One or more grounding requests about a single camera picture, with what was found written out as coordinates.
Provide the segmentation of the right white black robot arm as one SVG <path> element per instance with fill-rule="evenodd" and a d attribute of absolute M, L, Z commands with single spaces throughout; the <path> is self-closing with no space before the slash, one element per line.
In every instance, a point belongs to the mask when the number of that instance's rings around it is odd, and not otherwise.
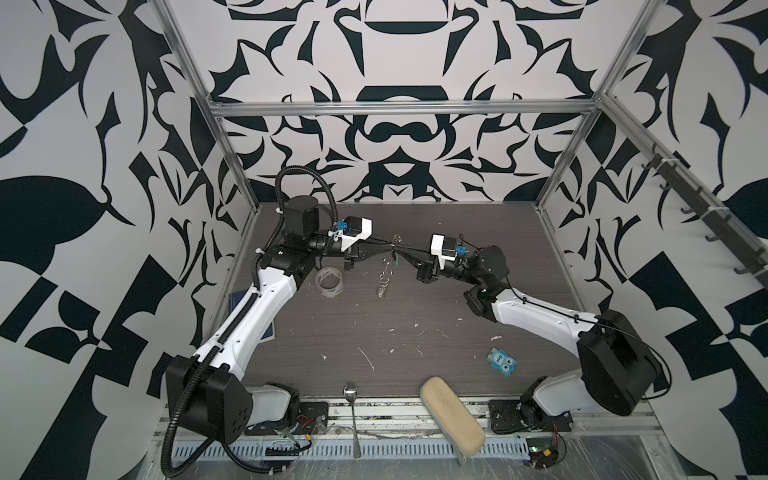
<path fill-rule="evenodd" d="M 509 268 L 497 246 L 468 251 L 443 246 L 437 235 L 428 251 L 396 246 L 393 251 L 431 283 L 439 277 L 469 284 L 464 297 L 472 312 L 495 323 L 516 327 L 573 354 L 577 369 L 534 384 L 524 400 L 540 416 L 557 417 L 574 410 L 600 407 L 628 416 L 664 374 L 656 351 L 644 342 L 626 317 L 560 307 L 524 294 L 508 279 Z"/>

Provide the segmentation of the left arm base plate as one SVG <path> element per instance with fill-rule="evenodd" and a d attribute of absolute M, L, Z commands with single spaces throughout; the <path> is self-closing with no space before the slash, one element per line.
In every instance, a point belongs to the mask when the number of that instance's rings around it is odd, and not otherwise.
<path fill-rule="evenodd" d="M 326 401 L 293 402 L 284 417 L 247 426 L 246 436 L 267 436 L 283 434 L 312 434 L 327 425 L 329 403 Z"/>

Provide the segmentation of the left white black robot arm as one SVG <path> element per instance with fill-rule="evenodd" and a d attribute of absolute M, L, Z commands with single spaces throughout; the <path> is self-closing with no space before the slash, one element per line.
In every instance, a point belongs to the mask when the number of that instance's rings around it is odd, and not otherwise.
<path fill-rule="evenodd" d="M 180 429 L 229 445 L 246 428 L 276 421 L 287 411 L 290 396 L 269 387 L 277 397 L 257 407 L 242 379 L 256 348 L 277 314 L 294 297 L 324 257 L 349 262 L 365 254 L 391 252 L 394 245 L 372 236 L 368 218 L 333 217 L 320 225 L 320 205 L 298 196 L 279 205 L 278 224 L 267 246 L 258 251 L 252 284 L 219 329 L 192 356 L 178 356 L 166 370 L 169 424 L 163 445 L 172 448 Z"/>

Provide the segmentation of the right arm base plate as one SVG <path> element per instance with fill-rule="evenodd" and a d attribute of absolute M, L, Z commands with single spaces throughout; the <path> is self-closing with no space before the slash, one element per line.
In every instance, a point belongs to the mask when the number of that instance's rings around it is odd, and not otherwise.
<path fill-rule="evenodd" d="M 509 435 L 524 432 L 570 432 L 568 412 L 549 416 L 533 401 L 493 399 L 488 402 L 489 425 L 493 433 Z"/>

